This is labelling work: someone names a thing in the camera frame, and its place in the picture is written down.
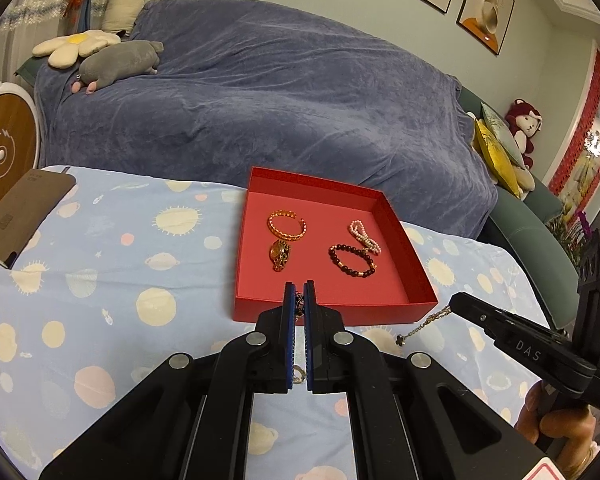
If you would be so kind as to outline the person's right hand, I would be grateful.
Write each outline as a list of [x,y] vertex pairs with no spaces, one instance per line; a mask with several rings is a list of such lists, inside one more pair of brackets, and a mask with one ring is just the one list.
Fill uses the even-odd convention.
[[565,439],[562,452],[554,459],[566,479],[577,479],[592,463],[600,446],[594,441],[596,419],[589,408],[566,408],[539,415],[542,382],[527,392],[515,424],[516,430],[535,444],[540,434],[553,439]]

